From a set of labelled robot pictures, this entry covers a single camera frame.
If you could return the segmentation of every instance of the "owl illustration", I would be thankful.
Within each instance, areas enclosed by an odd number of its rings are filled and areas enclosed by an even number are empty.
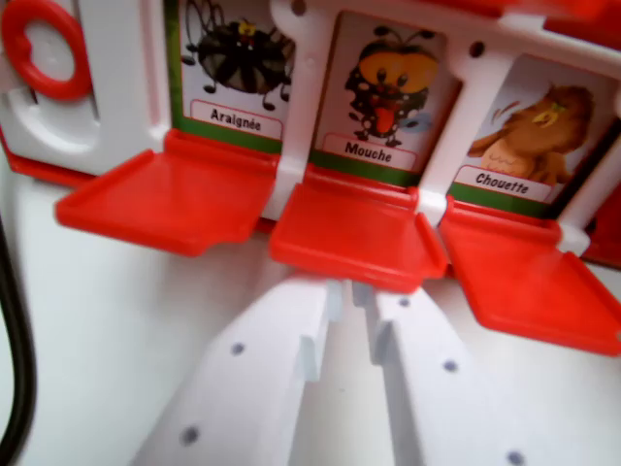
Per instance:
[[[474,141],[470,157],[481,167],[554,186],[567,183],[565,155],[586,140],[593,116],[593,95],[586,87],[555,86],[534,105],[515,112],[500,131]]]

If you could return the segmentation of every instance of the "red handle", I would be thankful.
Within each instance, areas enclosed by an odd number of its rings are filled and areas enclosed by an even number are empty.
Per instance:
[[[74,74],[69,81],[50,78],[32,63],[32,45],[25,34],[26,26],[32,21],[49,24],[67,41],[74,56]],[[9,61],[30,87],[56,100],[77,100],[90,92],[90,71],[82,29],[60,5],[50,0],[13,0],[4,10],[0,27]]]

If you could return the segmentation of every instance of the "screw hole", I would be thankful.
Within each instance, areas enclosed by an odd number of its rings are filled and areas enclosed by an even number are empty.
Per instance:
[[[470,56],[472,58],[479,58],[485,53],[485,44],[482,42],[474,42],[470,46]]]
[[[457,369],[459,369],[457,363],[452,359],[448,359],[446,362],[444,362],[444,364],[442,364],[442,367],[446,372],[457,372]]]
[[[522,466],[526,464],[526,459],[524,458],[524,455],[519,451],[510,451],[507,455],[507,460],[509,464],[512,464],[514,466]]]
[[[243,343],[236,343],[231,347],[231,353],[234,356],[239,356],[245,351],[245,345]]]
[[[307,2],[304,0],[293,0],[291,2],[291,11],[296,17],[302,16],[307,12]]]
[[[200,431],[198,430],[198,427],[190,425],[189,427],[183,429],[183,432],[181,432],[181,444],[188,447],[198,440],[199,435]]]

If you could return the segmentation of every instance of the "insect picture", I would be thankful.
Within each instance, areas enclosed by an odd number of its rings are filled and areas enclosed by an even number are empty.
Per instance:
[[[191,16],[200,21],[200,37],[192,40]],[[226,22],[222,7],[212,0],[188,0],[185,4],[185,33],[189,54],[183,64],[201,65],[211,83],[203,86],[213,94],[222,85],[248,94],[263,96],[263,108],[276,106],[267,101],[268,93],[280,87],[280,99],[288,102],[291,86],[293,41],[273,27],[265,32],[245,18]]]
[[[345,89],[355,94],[350,105],[356,113],[349,117],[362,126],[354,132],[359,140],[367,141],[371,135],[394,148],[402,143],[396,137],[400,128],[418,132],[431,126],[427,114],[409,117],[409,113],[425,106],[438,61],[411,42],[419,37],[431,39],[434,33],[420,30],[404,40],[397,31],[381,25],[374,34],[378,39],[362,49],[345,83]]]

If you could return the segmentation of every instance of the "cartoon spider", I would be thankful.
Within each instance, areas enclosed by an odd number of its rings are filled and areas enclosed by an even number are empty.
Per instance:
[[[196,43],[192,42],[190,34],[191,11],[201,22],[201,37]],[[212,84],[203,86],[206,92],[215,93],[217,85],[221,84],[240,92],[263,95],[263,108],[272,111],[276,106],[266,98],[280,86],[280,98],[289,101],[285,87],[291,85],[292,69],[288,62],[294,46],[275,27],[264,32],[246,19],[227,23],[219,4],[211,0],[188,0],[185,32],[190,55],[183,55],[181,61],[194,66],[198,58],[198,63],[213,80]]]

